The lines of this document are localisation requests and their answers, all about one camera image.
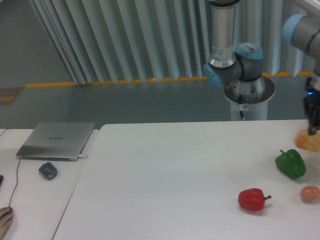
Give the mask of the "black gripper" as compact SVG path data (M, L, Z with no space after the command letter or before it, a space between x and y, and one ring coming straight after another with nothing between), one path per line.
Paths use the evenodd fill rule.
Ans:
M308 135L313 136L319 130L320 118L320 91L314 87L316 77L306 78L304 90L306 96L303 98L304 114L308 118Z

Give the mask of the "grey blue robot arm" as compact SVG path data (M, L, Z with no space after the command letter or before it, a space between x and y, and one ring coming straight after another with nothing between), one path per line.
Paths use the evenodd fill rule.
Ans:
M233 45L236 0L210 0L213 11L212 53L203 66L208 81L224 88L233 121L266 120L268 101L275 93L273 82L262 75L263 49L253 42ZM308 133L320 129L320 2L295 0L309 13L292 15L282 27L282 38L315 60L312 76L305 82L304 114Z

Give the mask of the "person's hand on mouse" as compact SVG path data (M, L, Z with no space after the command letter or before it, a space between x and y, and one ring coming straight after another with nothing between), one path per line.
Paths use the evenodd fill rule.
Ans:
M3 235L13 222L13 212L8 214L10 207L0 209L0 234Z

